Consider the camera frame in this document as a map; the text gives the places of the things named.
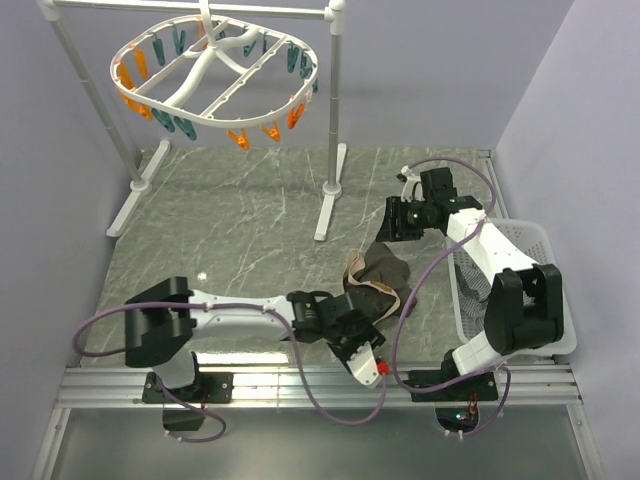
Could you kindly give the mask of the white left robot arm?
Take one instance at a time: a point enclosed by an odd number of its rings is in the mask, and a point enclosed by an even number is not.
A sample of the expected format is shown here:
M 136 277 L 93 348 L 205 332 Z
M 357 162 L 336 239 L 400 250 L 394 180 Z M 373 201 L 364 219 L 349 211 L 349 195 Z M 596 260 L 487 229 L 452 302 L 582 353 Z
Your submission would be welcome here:
M 358 292 L 294 291 L 270 298 L 224 297 L 167 278 L 126 302 L 125 363 L 150 368 L 178 401 L 202 388 L 189 341 L 201 338 L 295 339 L 324 342 L 346 371 L 367 388 L 381 380 L 374 350 L 385 341 L 372 303 Z

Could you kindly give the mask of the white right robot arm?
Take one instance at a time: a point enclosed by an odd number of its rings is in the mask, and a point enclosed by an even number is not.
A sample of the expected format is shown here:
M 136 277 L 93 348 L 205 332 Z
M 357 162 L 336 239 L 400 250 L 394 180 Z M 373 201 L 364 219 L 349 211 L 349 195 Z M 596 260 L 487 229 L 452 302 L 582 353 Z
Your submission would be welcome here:
M 539 264 L 489 220 L 481 203 L 460 196 L 447 167 L 420 174 L 405 166 L 404 187 L 386 199 L 378 242 L 419 240 L 440 230 L 473 260 L 490 290 L 483 330 L 451 352 L 441 374 L 442 391 L 460 400 L 476 386 L 474 372 L 522 350 L 542 348 L 564 334 L 562 276 L 553 264 Z

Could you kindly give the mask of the dark grey boxer underwear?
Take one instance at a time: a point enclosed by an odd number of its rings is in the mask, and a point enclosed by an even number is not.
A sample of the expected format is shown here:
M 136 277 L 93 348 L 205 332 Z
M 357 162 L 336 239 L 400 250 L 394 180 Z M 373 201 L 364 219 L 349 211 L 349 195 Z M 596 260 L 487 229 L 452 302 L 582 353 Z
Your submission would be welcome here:
M 371 304 L 371 323 L 398 316 L 411 293 L 409 265 L 384 243 L 373 242 L 365 253 L 349 251 L 342 274 L 345 292 L 362 295 Z

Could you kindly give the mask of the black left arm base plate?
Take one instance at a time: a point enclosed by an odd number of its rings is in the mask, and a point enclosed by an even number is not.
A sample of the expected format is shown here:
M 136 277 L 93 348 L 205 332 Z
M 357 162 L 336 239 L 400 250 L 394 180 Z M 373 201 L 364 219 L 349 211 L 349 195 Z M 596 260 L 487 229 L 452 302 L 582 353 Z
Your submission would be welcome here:
M 170 393 L 186 403 L 228 404 L 232 399 L 234 375 L 231 372 L 204 372 L 196 375 L 195 383 L 170 389 Z M 141 401 L 144 404 L 161 404 L 167 400 L 159 386 L 155 372 L 147 374 Z

